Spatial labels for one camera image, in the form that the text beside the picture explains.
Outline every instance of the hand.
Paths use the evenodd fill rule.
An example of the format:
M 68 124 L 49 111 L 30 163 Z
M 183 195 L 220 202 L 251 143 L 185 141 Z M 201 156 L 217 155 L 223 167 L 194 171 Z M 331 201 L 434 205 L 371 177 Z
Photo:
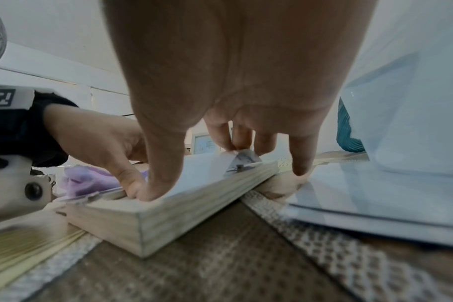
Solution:
M 47 131 L 67 154 L 109 171 L 129 197 L 134 198 L 145 184 L 129 162 L 148 162 L 143 133 L 135 120 L 59 104 L 49 105 L 43 117 Z
M 202 117 L 231 150 L 290 136 L 307 172 L 320 126 L 356 56 L 373 0 L 104 0 L 132 107 L 152 160 L 143 200 L 178 180 L 187 129 Z M 227 122 L 233 121 L 230 139 Z

